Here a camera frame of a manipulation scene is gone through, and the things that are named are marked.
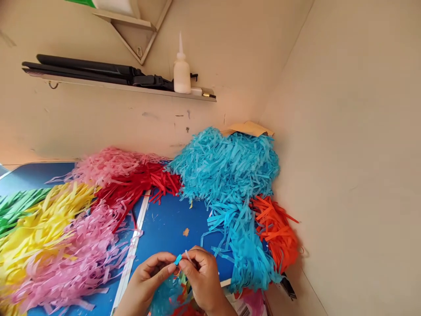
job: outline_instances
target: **hand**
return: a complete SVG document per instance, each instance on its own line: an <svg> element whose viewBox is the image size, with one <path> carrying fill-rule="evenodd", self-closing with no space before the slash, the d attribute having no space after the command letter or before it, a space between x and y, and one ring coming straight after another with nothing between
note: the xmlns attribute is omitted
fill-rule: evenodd
<svg viewBox="0 0 421 316"><path fill-rule="evenodd" d="M175 259L169 252L159 252L139 265L114 315L146 315L156 289L175 271Z"/></svg>
<svg viewBox="0 0 421 316"><path fill-rule="evenodd" d="M187 260L186 253L179 267L189 279L193 289L196 303L208 316L237 315L228 302L219 283L218 266L216 258L199 246L194 246L189 252L189 257L197 263L197 268Z"/></svg>

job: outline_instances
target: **orange paper fringe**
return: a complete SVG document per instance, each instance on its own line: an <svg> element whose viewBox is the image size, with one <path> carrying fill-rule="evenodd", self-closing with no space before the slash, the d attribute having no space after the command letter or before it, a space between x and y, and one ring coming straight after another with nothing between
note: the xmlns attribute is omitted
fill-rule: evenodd
<svg viewBox="0 0 421 316"><path fill-rule="evenodd" d="M260 196L251 199L250 207L256 212L256 222L259 223L257 234L261 241L264 239L268 243L276 268L283 273L295 263L299 253L298 238L289 226L288 219L296 223L298 221L269 196L265 199Z"/></svg>

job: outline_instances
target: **black hair straightener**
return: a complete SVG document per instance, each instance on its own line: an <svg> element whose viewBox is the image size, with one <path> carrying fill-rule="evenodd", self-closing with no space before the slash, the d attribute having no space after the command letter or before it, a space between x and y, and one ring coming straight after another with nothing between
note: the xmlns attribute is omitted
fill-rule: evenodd
<svg viewBox="0 0 421 316"><path fill-rule="evenodd" d="M57 75L63 77L116 83L127 86L174 91L174 83L161 76L145 75L140 69L131 66L114 65L97 61L65 58L58 56L36 56L40 64L24 61L22 68L32 76Z"/></svg>

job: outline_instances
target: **pink paper fringe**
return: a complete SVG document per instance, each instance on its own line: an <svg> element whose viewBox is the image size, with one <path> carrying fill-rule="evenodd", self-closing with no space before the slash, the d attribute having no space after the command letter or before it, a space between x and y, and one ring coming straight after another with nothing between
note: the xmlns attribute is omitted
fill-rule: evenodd
<svg viewBox="0 0 421 316"><path fill-rule="evenodd" d="M115 177L128 176L140 164L147 162L159 163L168 159L156 154L141 154L123 151L116 147L108 147L77 162L76 167L67 175L54 177L48 182L77 180L89 185L103 187L115 182L113 180Z"/></svg>
<svg viewBox="0 0 421 316"><path fill-rule="evenodd" d="M13 303L21 302L21 312L37 305L48 314L70 305L94 308L81 297L106 292L107 288L96 288L111 279L112 270L124 265L128 252L128 242L117 244L118 236L112 233L125 212L122 200L113 207L101 201L90 215L78 216L65 230L74 232L63 242L70 245L57 257L42 266L33 264L36 254L29 260L27 279L11 297ZM63 254L73 258L64 258Z"/></svg>
<svg viewBox="0 0 421 316"><path fill-rule="evenodd" d="M264 299L262 290L243 297L243 301L250 306L251 316L262 316L264 311Z"/></svg>

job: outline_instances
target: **fingernail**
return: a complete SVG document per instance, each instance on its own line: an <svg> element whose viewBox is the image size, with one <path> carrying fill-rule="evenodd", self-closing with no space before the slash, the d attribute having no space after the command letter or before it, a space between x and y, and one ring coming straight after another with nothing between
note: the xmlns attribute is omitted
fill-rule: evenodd
<svg viewBox="0 0 421 316"><path fill-rule="evenodd" d="M186 267L186 263L184 260L181 260L180 263L178 264L180 266L181 269Z"/></svg>
<svg viewBox="0 0 421 316"><path fill-rule="evenodd" d="M175 264L174 264L174 263L170 264L170 265L168 266L168 272L169 272L169 273L173 273L173 272L175 271L175 268L176 268L176 266L175 266Z"/></svg>

